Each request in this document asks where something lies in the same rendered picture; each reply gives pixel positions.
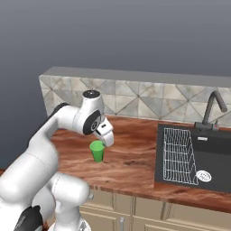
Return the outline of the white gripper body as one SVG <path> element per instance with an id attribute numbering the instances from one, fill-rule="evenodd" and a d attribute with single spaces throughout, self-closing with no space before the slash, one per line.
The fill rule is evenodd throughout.
<path id="1" fill-rule="evenodd" d="M 114 144 L 114 133 L 112 126 L 100 126 L 100 140 L 104 143 L 106 147 L 110 147 Z"/>

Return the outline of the green cup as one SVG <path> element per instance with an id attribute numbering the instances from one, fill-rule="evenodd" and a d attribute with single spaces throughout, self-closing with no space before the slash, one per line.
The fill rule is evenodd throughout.
<path id="1" fill-rule="evenodd" d="M 95 162 L 102 162 L 104 159 L 105 146 L 101 141 L 94 141 L 89 146 Z"/>

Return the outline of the dark grey sink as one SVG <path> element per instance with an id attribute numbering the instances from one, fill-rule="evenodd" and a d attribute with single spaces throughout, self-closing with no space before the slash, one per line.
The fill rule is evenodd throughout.
<path id="1" fill-rule="evenodd" d="M 197 171 L 208 171 L 212 176 L 210 182 L 198 179 L 198 185 L 189 185 L 163 179 L 163 133 L 165 128 L 190 130 Z M 158 124 L 154 182 L 231 193 L 231 131 L 201 131 L 188 126 Z"/>

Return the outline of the white round sink drain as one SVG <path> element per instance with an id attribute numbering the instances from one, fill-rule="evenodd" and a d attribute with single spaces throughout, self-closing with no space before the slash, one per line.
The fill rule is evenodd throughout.
<path id="1" fill-rule="evenodd" d="M 203 171 L 203 170 L 197 171 L 196 176 L 200 181 L 203 182 L 210 182 L 212 180 L 212 176 L 208 171 Z"/>

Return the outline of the beige drawer front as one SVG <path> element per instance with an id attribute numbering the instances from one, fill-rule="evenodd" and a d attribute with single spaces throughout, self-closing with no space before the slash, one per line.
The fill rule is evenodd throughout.
<path id="1" fill-rule="evenodd" d="M 208 231 L 231 231 L 231 214 L 204 208 L 165 204 L 165 220 Z"/>
<path id="2" fill-rule="evenodd" d="M 85 203 L 86 207 L 100 208 L 104 210 L 114 210 L 114 196 L 112 192 L 91 189 L 92 199 Z"/>
<path id="3" fill-rule="evenodd" d="M 162 216 L 163 203 L 153 199 L 135 199 L 134 214 L 137 217 L 160 220 Z"/>

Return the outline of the beige cupboard door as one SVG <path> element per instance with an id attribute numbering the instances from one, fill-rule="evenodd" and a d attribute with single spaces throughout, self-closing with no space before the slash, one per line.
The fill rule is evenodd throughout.
<path id="1" fill-rule="evenodd" d="M 120 231 L 120 217 L 125 218 L 124 231 L 131 231 L 131 219 L 128 215 L 103 210 L 82 210 L 81 215 L 92 231 Z"/>
<path id="2" fill-rule="evenodd" d="M 231 229 L 133 216 L 133 231 L 231 231 Z"/>

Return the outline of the dark grey tap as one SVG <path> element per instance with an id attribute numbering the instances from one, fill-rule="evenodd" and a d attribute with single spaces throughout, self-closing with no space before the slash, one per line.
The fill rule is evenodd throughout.
<path id="1" fill-rule="evenodd" d="M 196 129 L 210 130 L 210 131 L 218 131 L 219 130 L 217 122 L 215 122 L 214 124 L 211 124 L 208 121 L 209 117 L 210 117 L 211 110 L 212 110 L 212 106 L 214 104 L 214 100 L 217 101 L 218 106 L 223 113 L 225 113 L 227 111 L 226 104 L 225 104 L 223 98 L 221 97 L 220 93 L 217 90 L 213 91 L 209 96 L 208 104 L 207 104 L 206 111 L 205 111 L 202 122 L 195 122 L 194 123 L 194 127 Z"/>

